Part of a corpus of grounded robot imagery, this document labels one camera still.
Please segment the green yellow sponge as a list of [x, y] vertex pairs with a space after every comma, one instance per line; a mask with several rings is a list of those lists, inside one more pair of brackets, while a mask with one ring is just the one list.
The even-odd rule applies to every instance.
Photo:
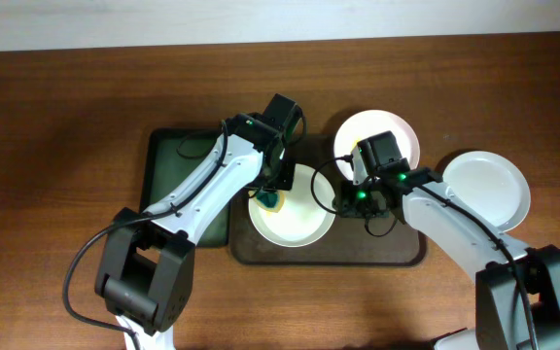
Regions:
[[286, 196], [283, 191], [260, 191], [255, 195], [254, 199], [261, 209], [277, 213], [284, 205]]

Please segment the white plate with stain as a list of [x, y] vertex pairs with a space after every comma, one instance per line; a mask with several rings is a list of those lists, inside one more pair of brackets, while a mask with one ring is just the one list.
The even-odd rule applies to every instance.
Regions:
[[289, 191], [279, 191], [273, 210], [255, 199], [248, 200], [248, 212], [256, 231], [269, 242], [289, 248], [314, 243], [331, 228], [335, 214], [321, 208], [310, 190], [314, 168], [297, 164]]

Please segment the grey-white plate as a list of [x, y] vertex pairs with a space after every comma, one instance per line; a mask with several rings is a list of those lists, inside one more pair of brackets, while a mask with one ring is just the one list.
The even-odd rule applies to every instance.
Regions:
[[526, 178], [498, 154], [460, 154], [444, 168], [443, 180], [473, 211], [501, 231], [518, 227], [530, 211], [531, 191]]

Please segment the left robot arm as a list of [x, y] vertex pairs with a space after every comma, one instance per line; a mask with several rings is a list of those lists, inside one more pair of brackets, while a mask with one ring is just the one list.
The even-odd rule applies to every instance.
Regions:
[[95, 291], [117, 318], [128, 349], [171, 349], [172, 327], [193, 289], [195, 247], [232, 198], [286, 187], [284, 159], [302, 112], [238, 114], [221, 123], [203, 161], [158, 202], [121, 210], [100, 231], [106, 242]]

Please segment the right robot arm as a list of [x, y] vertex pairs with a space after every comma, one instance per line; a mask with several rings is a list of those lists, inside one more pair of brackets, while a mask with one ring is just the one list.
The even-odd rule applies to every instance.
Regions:
[[532, 248], [466, 205], [428, 168], [344, 181], [342, 215], [392, 214], [434, 241], [473, 280], [475, 325], [437, 338], [436, 349], [560, 349], [560, 249]]

